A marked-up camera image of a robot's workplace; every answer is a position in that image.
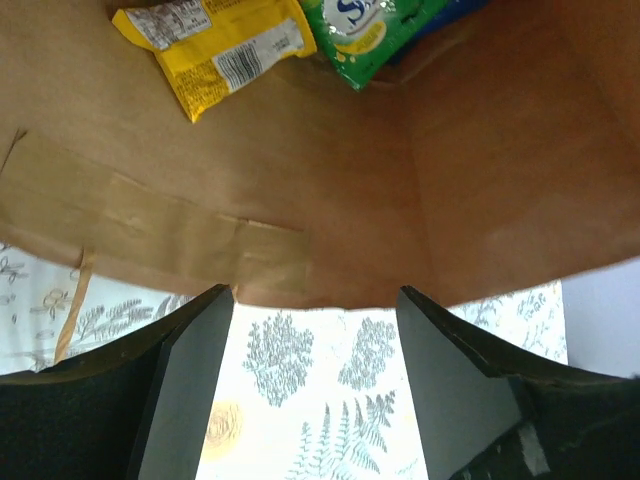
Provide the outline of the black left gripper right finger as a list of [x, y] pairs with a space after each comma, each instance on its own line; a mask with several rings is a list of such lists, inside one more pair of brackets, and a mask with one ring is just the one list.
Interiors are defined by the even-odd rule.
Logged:
[[635, 479], [639, 381], [530, 353], [413, 287], [397, 326], [432, 479]]

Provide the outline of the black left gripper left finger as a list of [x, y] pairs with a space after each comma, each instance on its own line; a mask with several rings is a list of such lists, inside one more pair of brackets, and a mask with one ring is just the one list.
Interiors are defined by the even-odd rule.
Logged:
[[102, 347], [2, 376], [2, 478], [195, 478], [233, 308], [217, 285]]

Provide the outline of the red brown paper bag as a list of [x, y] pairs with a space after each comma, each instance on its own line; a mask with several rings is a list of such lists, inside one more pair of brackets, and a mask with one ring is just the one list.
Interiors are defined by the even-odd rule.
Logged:
[[104, 1], [1, 5], [1, 238], [270, 307], [455, 305], [639, 253], [639, 5], [494, 1], [362, 92], [290, 59], [191, 122]]

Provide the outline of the yellow snack packet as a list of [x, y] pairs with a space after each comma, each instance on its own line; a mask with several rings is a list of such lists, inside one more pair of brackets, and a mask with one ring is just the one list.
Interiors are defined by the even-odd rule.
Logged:
[[297, 1], [169, 1], [119, 9], [112, 24], [153, 53], [193, 123], [278, 62], [317, 51]]

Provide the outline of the green blue snack packet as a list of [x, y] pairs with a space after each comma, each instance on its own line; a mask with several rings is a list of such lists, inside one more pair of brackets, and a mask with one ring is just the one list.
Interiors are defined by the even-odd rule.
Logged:
[[314, 39], [359, 91], [424, 36], [487, 5], [484, 0], [322, 0], [301, 3]]

